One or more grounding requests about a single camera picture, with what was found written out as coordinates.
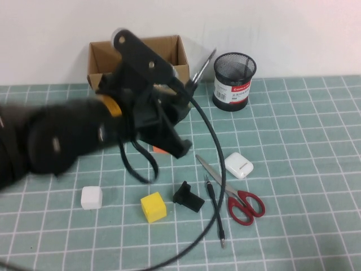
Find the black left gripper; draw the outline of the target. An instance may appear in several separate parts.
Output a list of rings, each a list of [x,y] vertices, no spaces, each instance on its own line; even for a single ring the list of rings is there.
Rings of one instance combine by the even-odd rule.
[[[179,159],[188,153],[192,143],[181,139],[174,127],[188,114],[189,97],[195,90],[196,83],[181,82],[168,62],[153,67],[121,62],[114,72],[102,75],[97,92],[120,107],[132,141],[152,141]]]

